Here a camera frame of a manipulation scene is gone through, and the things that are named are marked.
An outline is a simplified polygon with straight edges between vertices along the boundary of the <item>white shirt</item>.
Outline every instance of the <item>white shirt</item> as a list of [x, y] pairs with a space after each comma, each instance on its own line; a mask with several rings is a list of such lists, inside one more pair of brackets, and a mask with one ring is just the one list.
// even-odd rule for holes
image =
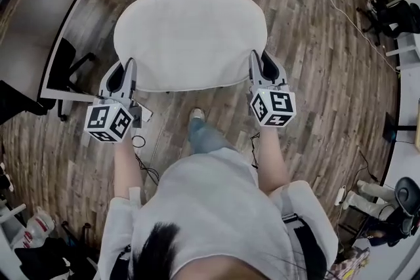
[[337, 236], [306, 182], [293, 182], [268, 197], [258, 189], [257, 172], [238, 152], [223, 148], [192, 155], [167, 169], [156, 194], [143, 207], [112, 199], [98, 264], [100, 278], [109, 279], [127, 245], [133, 253], [141, 251], [154, 225], [163, 222], [180, 228], [172, 276], [195, 259], [224, 255], [246, 262], [269, 279], [300, 279], [282, 220], [294, 212], [311, 227], [330, 268]]

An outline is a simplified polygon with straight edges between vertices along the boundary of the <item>jeans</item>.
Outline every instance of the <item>jeans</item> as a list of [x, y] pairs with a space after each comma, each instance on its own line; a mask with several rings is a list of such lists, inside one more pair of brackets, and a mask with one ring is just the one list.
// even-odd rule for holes
[[191, 143], [192, 154], [203, 154], [229, 148], [236, 151], [235, 147], [211, 125], [200, 118], [193, 118], [188, 127], [188, 140]]

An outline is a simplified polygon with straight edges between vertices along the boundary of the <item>wood plank floor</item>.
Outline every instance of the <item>wood plank floor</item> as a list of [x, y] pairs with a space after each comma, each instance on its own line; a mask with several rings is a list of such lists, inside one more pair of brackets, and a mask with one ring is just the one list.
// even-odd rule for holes
[[[134, 0], [83, 0], [65, 38], [78, 56], [94, 52], [77, 84], [96, 93], [100, 78], [117, 61], [113, 29], [117, 18]], [[337, 190], [351, 187], [364, 167], [359, 151], [379, 179], [390, 146], [382, 137], [386, 112], [395, 115], [397, 76], [329, 0], [254, 0], [264, 11], [268, 27], [267, 50], [284, 65], [297, 98], [297, 116], [279, 131], [283, 154], [294, 180], [310, 183], [331, 221]], [[356, 12], [363, 0], [334, 0], [361, 28], [366, 20]], [[392, 48], [392, 41], [383, 41]], [[136, 98], [154, 112], [138, 131], [147, 140], [138, 151], [149, 167], [162, 173], [180, 157], [189, 155], [186, 137], [188, 113], [203, 108], [210, 124], [221, 130], [251, 162], [250, 136], [258, 132], [247, 116], [245, 94], [249, 83], [191, 92], [136, 92]], [[28, 113], [0, 127], [3, 160], [16, 185], [12, 201], [30, 210], [43, 207], [74, 230], [93, 225], [89, 241], [98, 246], [108, 203], [112, 198], [112, 146], [80, 143], [87, 105], [73, 105], [68, 122], [52, 110], [44, 117]], [[154, 185], [147, 179], [148, 195]]]

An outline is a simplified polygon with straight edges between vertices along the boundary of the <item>wheel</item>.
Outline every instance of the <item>wheel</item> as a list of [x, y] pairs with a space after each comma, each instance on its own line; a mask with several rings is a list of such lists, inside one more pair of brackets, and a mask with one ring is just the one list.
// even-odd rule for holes
[[89, 57], [88, 57], [89, 61], [94, 61], [94, 60], [96, 60], [96, 55], [95, 55], [95, 54], [93, 54], [92, 52], [90, 52], [88, 55], [89, 55]]

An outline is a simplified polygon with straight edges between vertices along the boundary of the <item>white cube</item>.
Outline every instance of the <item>white cube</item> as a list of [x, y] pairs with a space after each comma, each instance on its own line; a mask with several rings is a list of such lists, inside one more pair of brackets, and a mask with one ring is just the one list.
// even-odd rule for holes
[[295, 94], [258, 89], [252, 98], [251, 109], [261, 126], [285, 127], [296, 116]]
[[87, 108], [85, 132], [100, 142], [122, 142], [133, 116], [123, 104], [100, 104]]

